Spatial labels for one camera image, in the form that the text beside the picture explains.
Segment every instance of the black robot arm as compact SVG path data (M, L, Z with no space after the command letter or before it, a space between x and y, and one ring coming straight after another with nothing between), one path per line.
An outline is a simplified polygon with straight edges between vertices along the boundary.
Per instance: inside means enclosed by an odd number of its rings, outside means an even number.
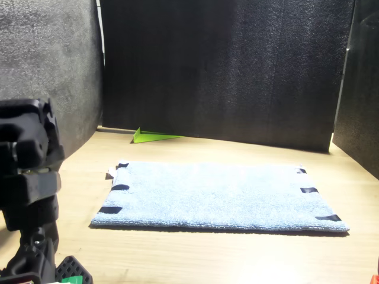
M50 101L0 101L0 209L7 229L21 232L20 247L1 272L0 284L45 284L77 275L92 283L72 256L55 266L57 171L64 158ZM68 273L73 265L75 271Z

